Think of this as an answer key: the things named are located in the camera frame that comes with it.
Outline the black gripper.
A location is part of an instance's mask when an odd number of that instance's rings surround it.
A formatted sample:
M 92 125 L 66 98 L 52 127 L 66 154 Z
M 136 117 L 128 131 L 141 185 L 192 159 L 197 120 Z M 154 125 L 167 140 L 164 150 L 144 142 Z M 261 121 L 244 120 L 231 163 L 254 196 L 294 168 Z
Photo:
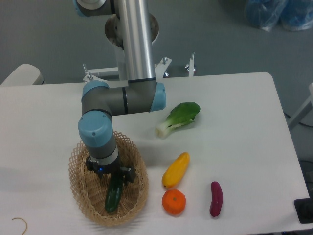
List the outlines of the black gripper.
M 98 162 L 94 162 L 91 158 L 87 158 L 85 165 L 88 171 L 94 172 L 99 178 L 102 178 L 105 174 L 112 174 L 120 171 L 124 177 L 124 185 L 133 183 L 136 178 L 135 168 L 133 166 L 121 166 L 119 156 L 108 165 L 99 164 Z

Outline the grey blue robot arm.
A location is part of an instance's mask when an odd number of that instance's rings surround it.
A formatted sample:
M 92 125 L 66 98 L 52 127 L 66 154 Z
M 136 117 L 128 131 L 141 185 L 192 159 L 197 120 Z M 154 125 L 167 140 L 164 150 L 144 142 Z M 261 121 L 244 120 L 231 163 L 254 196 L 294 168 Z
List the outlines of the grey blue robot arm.
M 112 117 L 166 107 L 165 86 L 156 81 L 148 5 L 144 0 L 76 0 L 74 5 L 86 17 L 117 16 L 128 81 L 126 87 L 111 88 L 97 80 L 83 87 L 78 130 L 89 153 L 86 167 L 98 177 L 116 173 L 133 182 L 134 168 L 120 163 Z

